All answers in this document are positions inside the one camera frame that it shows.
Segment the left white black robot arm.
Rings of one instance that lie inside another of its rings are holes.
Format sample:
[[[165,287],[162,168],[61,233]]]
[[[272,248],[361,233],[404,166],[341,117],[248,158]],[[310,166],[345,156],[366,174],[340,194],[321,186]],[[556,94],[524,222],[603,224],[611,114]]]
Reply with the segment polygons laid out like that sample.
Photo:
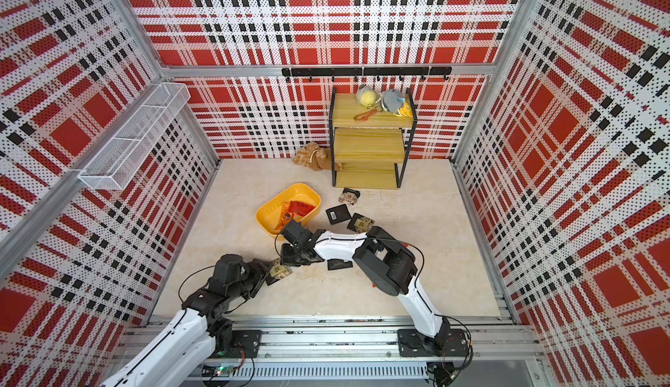
[[[183,301],[162,332],[103,386],[179,386],[208,357],[232,348],[230,303],[254,298],[271,263],[225,254],[211,268],[211,277]]]

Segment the orange tea bag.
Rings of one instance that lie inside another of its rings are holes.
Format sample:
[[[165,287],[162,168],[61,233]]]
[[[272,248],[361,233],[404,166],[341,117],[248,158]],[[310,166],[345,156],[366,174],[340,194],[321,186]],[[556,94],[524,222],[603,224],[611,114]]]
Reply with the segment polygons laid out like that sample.
[[[291,212],[291,202],[290,201],[284,202],[280,210],[275,230],[277,232],[280,232],[285,227],[285,225],[292,220],[292,218],[293,218],[293,212]]]

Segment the black beige label tea bag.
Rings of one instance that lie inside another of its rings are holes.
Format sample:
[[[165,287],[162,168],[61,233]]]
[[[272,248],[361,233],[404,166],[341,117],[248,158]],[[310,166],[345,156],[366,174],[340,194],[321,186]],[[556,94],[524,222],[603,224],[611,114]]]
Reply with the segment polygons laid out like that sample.
[[[275,259],[269,265],[269,273],[266,277],[266,284],[271,286],[272,284],[279,282],[280,280],[286,278],[292,273],[291,268],[284,266],[279,259]]]

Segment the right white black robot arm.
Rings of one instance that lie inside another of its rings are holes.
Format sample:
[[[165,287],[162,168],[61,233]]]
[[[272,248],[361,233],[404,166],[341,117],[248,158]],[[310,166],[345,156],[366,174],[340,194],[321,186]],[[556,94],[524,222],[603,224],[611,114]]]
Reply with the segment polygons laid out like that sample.
[[[296,221],[289,221],[279,235],[284,238],[280,251],[284,266],[353,262],[377,289],[397,298],[415,328],[401,349],[404,357],[424,352],[429,357],[470,358],[469,331],[454,329],[449,318],[437,311],[420,282],[423,268],[415,264],[415,255],[379,226],[372,226],[366,233],[342,235],[324,229],[312,233]]]

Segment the yellow plastic storage box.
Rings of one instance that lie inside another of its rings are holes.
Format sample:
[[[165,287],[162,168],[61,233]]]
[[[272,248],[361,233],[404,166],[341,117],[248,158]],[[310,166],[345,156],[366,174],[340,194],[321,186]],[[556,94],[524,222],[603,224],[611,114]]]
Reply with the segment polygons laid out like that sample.
[[[271,237],[277,236],[289,221],[306,224],[320,209],[321,197],[307,184],[284,189],[256,212],[256,221]]]

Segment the red tea bag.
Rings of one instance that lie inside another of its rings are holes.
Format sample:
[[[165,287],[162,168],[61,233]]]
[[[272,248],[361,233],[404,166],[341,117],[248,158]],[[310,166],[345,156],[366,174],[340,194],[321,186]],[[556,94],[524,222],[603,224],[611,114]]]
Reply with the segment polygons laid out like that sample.
[[[291,201],[291,212],[293,216],[306,217],[315,209],[314,205],[303,201]]]

